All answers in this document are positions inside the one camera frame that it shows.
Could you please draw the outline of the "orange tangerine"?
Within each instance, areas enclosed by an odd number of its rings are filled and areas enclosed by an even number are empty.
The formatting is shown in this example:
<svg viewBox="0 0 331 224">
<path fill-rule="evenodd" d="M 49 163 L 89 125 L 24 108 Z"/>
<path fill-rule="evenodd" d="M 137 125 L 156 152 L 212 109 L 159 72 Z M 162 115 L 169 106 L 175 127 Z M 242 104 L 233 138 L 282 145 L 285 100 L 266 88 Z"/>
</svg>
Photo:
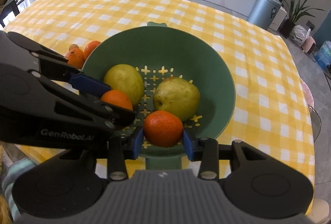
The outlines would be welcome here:
<svg viewBox="0 0 331 224">
<path fill-rule="evenodd" d="M 101 42 L 99 41 L 92 41 L 89 42 L 85 48 L 84 48 L 84 60 L 87 60 L 87 58 L 89 57 L 89 55 L 94 51 L 94 49 L 96 49 L 99 45 L 101 44 Z"/>
<path fill-rule="evenodd" d="M 175 146 L 181 140 L 183 123 L 173 114 L 158 110 L 146 117 L 143 130 L 149 143 L 168 148 Z"/>
<path fill-rule="evenodd" d="M 68 59 L 68 64 L 77 68 L 81 69 L 84 65 L 84 52 L 79 48 L 71 49 L 67 54 L 66 58 Z"/>
<path fill-rule="evenodd" d="M 110 90 L 100 98 L 102 102 L 118 106 L 123 109 L 133 110 L 133 105 L 129 97 L 120 90 Z"/>
</svg>

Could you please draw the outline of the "orange tangerine back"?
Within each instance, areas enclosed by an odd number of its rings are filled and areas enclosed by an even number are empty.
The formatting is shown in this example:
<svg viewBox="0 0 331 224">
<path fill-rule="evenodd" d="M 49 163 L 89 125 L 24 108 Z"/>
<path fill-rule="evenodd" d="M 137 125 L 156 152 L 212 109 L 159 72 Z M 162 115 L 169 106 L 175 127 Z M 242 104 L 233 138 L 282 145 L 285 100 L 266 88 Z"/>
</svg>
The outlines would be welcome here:
<svg viewBox="0 0 331 224">
<path fill-rule="evenodd" d="M 101 42 L 99 41 L 92 41 L 89 42 L 85 48 L 84 48 L 84 60 L 87 60 L 87 58 L 89 57 L 89 55 L 94 51 L 94 49 L 96 49 L 99 45 L 101 44 Z"/>
</svg>

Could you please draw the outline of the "blue water bottle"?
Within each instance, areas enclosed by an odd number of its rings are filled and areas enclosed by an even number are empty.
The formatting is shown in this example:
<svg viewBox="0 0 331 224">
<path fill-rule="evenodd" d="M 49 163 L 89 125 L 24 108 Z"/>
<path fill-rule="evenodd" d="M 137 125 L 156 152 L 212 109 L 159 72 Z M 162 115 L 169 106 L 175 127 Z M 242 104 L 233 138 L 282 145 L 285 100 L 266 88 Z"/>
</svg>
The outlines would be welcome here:
<svg viewBox="0 0 331 224">
<path fill-rule="evenodd" d="M 318 65 L 326 70 L 331 62 L 331 41 L 327 40 L 314 55 Z"/>
</svg>

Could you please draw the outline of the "white plastic bag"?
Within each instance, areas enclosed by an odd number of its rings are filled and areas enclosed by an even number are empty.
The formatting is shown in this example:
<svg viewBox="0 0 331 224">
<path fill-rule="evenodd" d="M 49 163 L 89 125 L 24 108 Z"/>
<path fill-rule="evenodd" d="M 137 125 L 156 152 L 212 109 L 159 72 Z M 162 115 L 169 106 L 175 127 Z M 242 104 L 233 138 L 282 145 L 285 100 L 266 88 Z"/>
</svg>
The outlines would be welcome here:
<svg viewBox="0 0 331 224">
<path fill-rule="evenodd" d="M 289 38 L 296 43 L 298 46 L 302 46 L 303 43 L 310 36 L 311 29 L 305 29 L 301 25 L 295 25 L 289 34 Z"/>
</svg>

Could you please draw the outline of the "brown longan fruit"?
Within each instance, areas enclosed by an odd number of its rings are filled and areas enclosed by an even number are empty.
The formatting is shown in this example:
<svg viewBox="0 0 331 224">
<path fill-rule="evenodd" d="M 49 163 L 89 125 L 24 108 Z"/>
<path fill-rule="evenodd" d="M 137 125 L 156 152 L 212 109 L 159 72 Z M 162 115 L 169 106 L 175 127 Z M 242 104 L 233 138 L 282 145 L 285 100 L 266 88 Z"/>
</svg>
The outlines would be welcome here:
<svg viewBox="0 0 331 224">
<path fill-rule="evenodd" d="M 68 50 L 70 51 L 70 50 L 72 50 L 72 49 L 78 49 L 78 48 L 79 48 L 79 46 L 78 46 L 77 44 L 71 44 L 71 45 L 69 46 Z"/>
</svg>

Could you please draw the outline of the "green colander bowl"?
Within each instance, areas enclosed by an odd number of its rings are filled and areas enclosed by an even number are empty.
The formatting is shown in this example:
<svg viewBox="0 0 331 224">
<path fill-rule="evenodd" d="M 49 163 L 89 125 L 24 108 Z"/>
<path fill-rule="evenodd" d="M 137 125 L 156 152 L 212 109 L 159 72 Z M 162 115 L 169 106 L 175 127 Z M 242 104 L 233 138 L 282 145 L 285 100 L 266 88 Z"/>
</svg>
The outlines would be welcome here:
<svg viewBox="0 0 331 224">
<path fill-rule="evenodd" d="M 182 119 L 189 134 L 218 138 L 235 108 L 235 85 L 221 56 L 201 39 L 149 22 L 122 31 L 101 43 L 88 57 L 83 72 L 98 80 L 115 66 L 128 64 L 144 83 L 134 122 L 119 131 L 131 134 L 155 110 Z"/>
</svg>

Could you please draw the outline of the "potted plant by bin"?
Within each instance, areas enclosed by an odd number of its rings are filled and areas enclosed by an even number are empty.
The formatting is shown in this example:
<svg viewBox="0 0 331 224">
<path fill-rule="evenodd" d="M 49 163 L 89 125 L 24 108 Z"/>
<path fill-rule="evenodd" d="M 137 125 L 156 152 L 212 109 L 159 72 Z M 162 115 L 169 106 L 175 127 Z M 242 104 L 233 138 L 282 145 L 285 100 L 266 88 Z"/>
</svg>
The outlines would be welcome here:
<svg viewBox="0 0 331 224">
<path fill-rule="evenodd" d="M 285 6 L 288 8 L 288 18 L 285 20 L 283 27 L 280 30 L 280 33 L 287 39 L 293 28 L 296 25 L 296 22 L 301 17 L 315 17 L 315 15 L 311 14 L 310 11 L 325 11 L 322 8 L 314 8 L 312 6 L 307 5 L 309 0 L 283 0 Z"/>
</svg>

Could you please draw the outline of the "pink small appliance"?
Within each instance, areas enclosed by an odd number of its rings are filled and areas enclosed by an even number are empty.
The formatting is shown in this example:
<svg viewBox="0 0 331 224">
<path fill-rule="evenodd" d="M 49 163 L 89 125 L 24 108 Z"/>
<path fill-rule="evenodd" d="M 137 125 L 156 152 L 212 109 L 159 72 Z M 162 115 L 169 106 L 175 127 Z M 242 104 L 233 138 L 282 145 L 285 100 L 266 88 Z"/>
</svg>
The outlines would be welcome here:
<svg viewBox="0 0 331 224">
<path fill-rule="evenodd" d="M 304 42 L 303 45 L 301 46 L 302 50 L 306 54 L 310 54 L 316 46 L 316 42 L 312 36 L 309 36 Z"/>
</svg>

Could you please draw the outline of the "blue-grey pedal bin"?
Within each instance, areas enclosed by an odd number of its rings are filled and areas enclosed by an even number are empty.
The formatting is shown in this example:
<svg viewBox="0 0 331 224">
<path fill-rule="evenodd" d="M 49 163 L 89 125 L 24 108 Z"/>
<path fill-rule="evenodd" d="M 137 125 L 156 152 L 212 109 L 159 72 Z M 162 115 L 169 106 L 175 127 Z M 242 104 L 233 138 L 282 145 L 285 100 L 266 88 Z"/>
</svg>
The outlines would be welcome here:
<svg viewBox="0 0 331 224">
<path fill-rule="evenodd" d="M 279 0 L 256 0 L 247 22 L 267 30 L 281 6 Z"/>
</svg>

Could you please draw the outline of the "round green pear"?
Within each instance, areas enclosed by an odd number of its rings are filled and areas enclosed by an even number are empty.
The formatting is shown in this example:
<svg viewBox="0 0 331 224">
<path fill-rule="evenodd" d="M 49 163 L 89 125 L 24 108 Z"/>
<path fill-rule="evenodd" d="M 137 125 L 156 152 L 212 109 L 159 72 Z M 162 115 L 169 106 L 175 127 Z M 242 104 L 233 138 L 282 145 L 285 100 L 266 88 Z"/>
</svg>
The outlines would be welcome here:
<svg viewBox="0 0 331 224">
<path fill-rule="evenodd" d="M 113 66 L 106 72 L 103 82 L 113 90 L 124 92 L 133 106 L 137 106 L 144 95 L 144 82 L 140 73 L 128 64 Z"/>
</svg>

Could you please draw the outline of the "large yellow-green pear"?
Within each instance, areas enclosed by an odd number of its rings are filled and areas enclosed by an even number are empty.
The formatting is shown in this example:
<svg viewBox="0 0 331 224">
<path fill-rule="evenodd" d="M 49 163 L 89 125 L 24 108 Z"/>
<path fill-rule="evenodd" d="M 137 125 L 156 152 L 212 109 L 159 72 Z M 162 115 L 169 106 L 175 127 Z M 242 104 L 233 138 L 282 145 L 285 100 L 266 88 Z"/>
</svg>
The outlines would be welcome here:
<svg viewBox="0 0 331 224">
<path fill-rule="evenodd" d="M 200 91 L 189 81 L 169 77 L 162 81 L 153 95 L 155 110 L 167 111 L 181 121 L 193 117 L 199 107 Z"/>
</svg>

